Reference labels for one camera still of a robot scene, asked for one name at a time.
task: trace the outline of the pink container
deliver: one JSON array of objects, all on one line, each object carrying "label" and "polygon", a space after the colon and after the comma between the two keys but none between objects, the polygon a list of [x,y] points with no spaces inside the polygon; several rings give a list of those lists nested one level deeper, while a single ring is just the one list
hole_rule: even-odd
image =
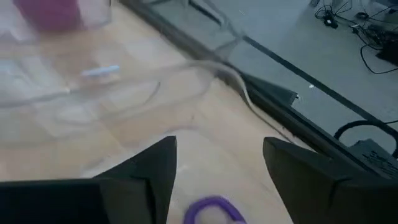
[{"label": "pink container", "polygon": [[81,25],[78,0],[14,0],[14,4],[39,31],[66,31]]}]

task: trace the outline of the purple object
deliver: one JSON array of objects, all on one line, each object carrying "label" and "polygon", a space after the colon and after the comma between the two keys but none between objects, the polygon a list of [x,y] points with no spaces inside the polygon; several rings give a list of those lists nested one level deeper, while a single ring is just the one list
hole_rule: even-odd
[{"label": "purple object", "polygon": [[185,212],[183,224],[195,224],[195,217],[201,210],[214,206],[220,207],[229,215],[232,221],[246,223],[243,216],[239,213],[238,209],[231,204],[231,202],[227,201],[221,196],[210,196],[203,198],[189,206],[188,210]]},{"label": "purple object", "polygon": [[14,4],[40,31],[73,30],[81,24],[78,0],[14,0]]}]

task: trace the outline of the black metal frame edge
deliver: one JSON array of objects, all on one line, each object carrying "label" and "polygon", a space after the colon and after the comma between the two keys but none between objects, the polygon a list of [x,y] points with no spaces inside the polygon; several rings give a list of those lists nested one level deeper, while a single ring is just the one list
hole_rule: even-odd
[{"label": "black metal frame edge", "polygon": [[276,119],[280,124],[285,126],[291,133],[308,144],[312,149],[378,175],[367,165],[350,154],[347,151],[347,147],[341,142],[337,141],[333,136],[326,133],[307,118],[303,117],[293,108],[283,105],[272,95],[266,95],[264,93],[260,94],[245,78],[245,76],[248,76],[247,74],[240,71],[230,63],[222,61],[219,56],[208,50],[204,45],[191,38],[186,33],[177,29],[162,16],[158,15],[158,13],[152,10],[148,5],[144,4],[140,0],[119,1],[153,28],[158,30],[161,35],[166,37],[172,44],[189,54],[189,56],[195,59],[205,58],[207,60],[221,62],[238,71],[246,82],[246,87],[252,102],[261,110]]},{"label": "black metal frame edge", "polygon": [[326,86],[325,84],[323,84],[322,82],[317,80],[316,78],[313,78],[307,72],[304,72],[303,70],[299,69],[298,67],[296,67],[295,65],[291,64],[287,60],[283,59],[281,56],[279,56],[275,52],[269,50],[267,47],[261,45],[259,42],[255,41],[254,39],[252,39],[252,38],[250,38],[248,36],[244,36],[243,40],[245,42],[247,42],[248,44],[250,44],[255,49],[257,49],[260,52],[266,54],[268,57],[270,57],[274,61],[278,62],[279,64],[281,64],[285,68],[289,69],[290,71],[292,71],[293,73],[295,73],[299,77],[303,78],[305,81],[315,85],[317,88],[319,88],[321,91],[326,93],[328,96],[332,97],[333,99],[335,99],[336,101],[338,101],[339,103],[344,105],[345,107],[347,107],[350,110],[354,111],[355,113],[357,113],[358,115],[360,115],[364,119],[370,120],[370,121],[379,121],[379,122],[381,122],[379,119],[377,119],[371,113],[367,112],[366,110],[362,109],[358,105],[354,104],[349,99],[343,97],[342,95],[337,93],[335,90],[332,90],[331,88],[329,88],[328,86]]}]

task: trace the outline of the wooden table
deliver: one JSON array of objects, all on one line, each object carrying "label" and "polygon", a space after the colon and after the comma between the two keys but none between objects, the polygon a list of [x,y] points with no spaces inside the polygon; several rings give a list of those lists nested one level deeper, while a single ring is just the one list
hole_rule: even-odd
[{"label": "wooden table", "polygon": [[[8,68],[2,84],[8,95],[0,101],[1,180],[92,177],[176,135],[169,223],[181,223],[190,203],[214,194],[230,199],[248,223],[292,222],[267,173],[262,140],[308,146],[256,108],[255,115],[211,70],[164,68],[189,58],[122,6],[100,29],[0,47]],[[120,70],[81,75],[112,65]],[[49,94],[57,97],[4,104]],[[224,223],[214,211],[202,218]]]}]

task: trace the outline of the gray floor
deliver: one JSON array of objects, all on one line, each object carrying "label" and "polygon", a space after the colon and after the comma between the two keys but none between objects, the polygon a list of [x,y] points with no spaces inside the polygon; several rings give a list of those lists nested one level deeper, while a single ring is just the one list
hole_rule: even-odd
[{"label": "gray floor", "polygon": [[[213,0],[213,2],[248,36],[328,85],[375,117],[390,121],[398,119],[398,72],[374,75],[364,66],[359,49],[363,43],[350,28],[325,27],[315,19],[309,0]],[[362,11],[353,0],[353,10],[344,14],[352,19]],[[183,9],[178,1],[155,7],[157,11],[211,49],[232,40],[226,31],[192,8]],[[367,7],[368,13],[378,8]],[[377,59],[367,50],[365,57],[377,71],[394,68]],[[229,61],[241,70],[298,93],[293,107],[319,127],[333,134],[340,126],[362,119],[356,113],[296,76],[268,56],[240,43],[229,55]],[[361,139],[372,138],[392,152],[394,140],[377,128],[355,128],[342,142],[350,146]]]}]

